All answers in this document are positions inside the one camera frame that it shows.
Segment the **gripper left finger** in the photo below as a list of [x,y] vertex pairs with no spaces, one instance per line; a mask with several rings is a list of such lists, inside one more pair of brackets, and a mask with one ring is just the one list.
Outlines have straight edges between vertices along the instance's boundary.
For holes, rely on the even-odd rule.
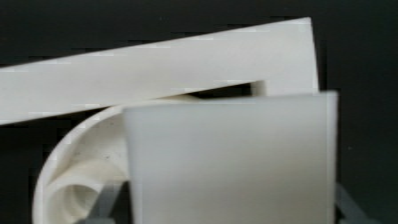
[[75,224],[132,224],[129,182],[106,185],[90,214]]

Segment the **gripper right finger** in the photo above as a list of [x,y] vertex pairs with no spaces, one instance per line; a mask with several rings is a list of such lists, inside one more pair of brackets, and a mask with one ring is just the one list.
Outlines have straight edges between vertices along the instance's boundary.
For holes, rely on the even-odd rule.
[[337,207],[344,214],[338,224],[383,224],[381,221],[367,215],[342,184],[337,185]]

